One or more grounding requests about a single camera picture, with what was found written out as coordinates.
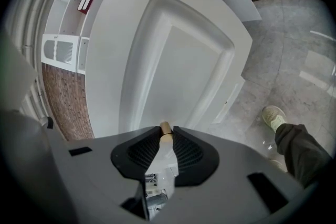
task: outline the shoe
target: shoe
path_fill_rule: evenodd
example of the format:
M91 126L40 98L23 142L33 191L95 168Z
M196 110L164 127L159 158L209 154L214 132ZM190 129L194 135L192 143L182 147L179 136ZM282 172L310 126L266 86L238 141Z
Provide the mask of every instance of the shoe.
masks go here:
M288 123L285 113L279 109L277 106L269 105L263 108L262 118L265 123L273 129L274 132L283 123Z

